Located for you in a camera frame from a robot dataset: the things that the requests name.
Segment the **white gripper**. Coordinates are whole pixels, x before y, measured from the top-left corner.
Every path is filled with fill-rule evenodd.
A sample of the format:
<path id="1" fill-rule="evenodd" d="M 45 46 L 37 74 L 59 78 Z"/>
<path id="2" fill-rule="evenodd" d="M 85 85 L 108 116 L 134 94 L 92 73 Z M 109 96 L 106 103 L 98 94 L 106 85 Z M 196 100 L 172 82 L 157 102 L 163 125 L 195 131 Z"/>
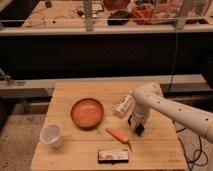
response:
<path id="1" fill-rule="evenodd" d="M 128 124 L 135 134 L 141 136 L 144 132 L 144 125 L 149 118 L 149 108 L 135 104 L 128 118 Z"/>

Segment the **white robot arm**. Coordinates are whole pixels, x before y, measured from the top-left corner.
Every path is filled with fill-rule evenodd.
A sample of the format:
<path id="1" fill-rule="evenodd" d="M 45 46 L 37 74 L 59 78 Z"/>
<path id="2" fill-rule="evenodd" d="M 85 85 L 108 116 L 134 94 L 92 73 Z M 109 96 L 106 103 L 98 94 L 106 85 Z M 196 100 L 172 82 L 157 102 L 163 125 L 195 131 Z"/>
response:
<path id="1" fill-rule="evenodd" d="M 154 109 L 213 144 L 213 113 L 164 98 L 154 82 L 133 89 L 130 95 L 135 101 L 130 123 L 144 126 Z"/>

